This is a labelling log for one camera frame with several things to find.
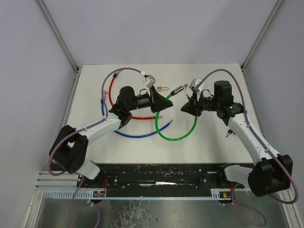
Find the brass padlock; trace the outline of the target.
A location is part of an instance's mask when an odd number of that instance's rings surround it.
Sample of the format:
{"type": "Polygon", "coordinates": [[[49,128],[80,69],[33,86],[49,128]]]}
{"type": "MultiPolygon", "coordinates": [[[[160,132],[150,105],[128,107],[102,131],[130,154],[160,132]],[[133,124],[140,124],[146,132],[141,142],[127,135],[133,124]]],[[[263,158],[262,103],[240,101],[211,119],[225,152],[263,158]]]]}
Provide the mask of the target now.
{"type": "Polygon", "coordinates": [[[163,87],[163,86],[158,86],[158,87],[157,87],[157,91],[158,91],[158,92],[161,92],[161,91],[168,91],[168,90],[169,90],[168,87],[163,87]]]}

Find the green cable lock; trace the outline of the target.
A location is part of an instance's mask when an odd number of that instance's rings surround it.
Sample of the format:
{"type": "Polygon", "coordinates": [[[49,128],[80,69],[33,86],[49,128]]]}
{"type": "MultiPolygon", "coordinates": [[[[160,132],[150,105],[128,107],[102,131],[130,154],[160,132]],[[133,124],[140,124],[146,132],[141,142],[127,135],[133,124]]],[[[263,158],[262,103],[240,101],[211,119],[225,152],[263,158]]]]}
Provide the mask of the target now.
{"type": "Polygon", "coordinates": [[[187,138],[194,131],[198,117],[192,115],[186,117],[185,114],[181,116],[179,112],[180,111],[177,110],[177,113],[174,114],[175,118],[170,121],[168,130],[160,130],[158,120],[155,120],[155,129],[161,138],[176,142],[187,138]]]}

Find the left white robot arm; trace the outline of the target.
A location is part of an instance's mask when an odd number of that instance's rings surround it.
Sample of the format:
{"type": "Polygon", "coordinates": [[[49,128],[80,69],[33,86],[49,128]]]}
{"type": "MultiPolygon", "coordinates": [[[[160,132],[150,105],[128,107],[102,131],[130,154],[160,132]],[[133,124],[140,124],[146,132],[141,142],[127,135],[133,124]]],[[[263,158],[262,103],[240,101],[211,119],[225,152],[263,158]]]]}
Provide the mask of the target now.
{"type": "Polygon", "coordinates": [[[133,117],[133,110],[149,107],[152,113],[157,113],[172,106],[173,103],[160,95],[154,86],[143,95],[136,95],[132,87],[125,86],[120,89],[116,103],[109,113],[95,123],[78,128],[64,126],[49,152],[48,162],[55,161],[65,172],[80,174],[93,187],[100,187],[104,176],[96,164],[86,159],[90,143],[126,126],[133,117]]]}

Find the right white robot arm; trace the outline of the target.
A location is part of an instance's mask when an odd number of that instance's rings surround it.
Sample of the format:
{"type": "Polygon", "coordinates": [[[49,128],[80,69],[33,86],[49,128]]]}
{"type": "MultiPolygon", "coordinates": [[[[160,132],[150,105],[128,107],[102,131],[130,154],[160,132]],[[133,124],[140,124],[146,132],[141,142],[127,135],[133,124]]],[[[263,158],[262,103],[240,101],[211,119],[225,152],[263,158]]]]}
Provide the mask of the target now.
{"type": "Polygon", "coordinates": [[[245,117],[244,107],[234,102],[232,86],[229,81],[214,83],[214,94],[203,95],[202,83],[193,79],[190,83],[192,96],[181,111],[193,116],[201,116],[203,111],[216,112],[219,119],[234,133],[248,151],[254,167],[252,169],[236,164],[225,165],[223,172],[216,177],[221,187],[233,182],[248,186],[253,194],[262,197],[290,188],[289,176],[293,161],[288,155],[280,155],[257,132],[252,122],[245,117]]]}

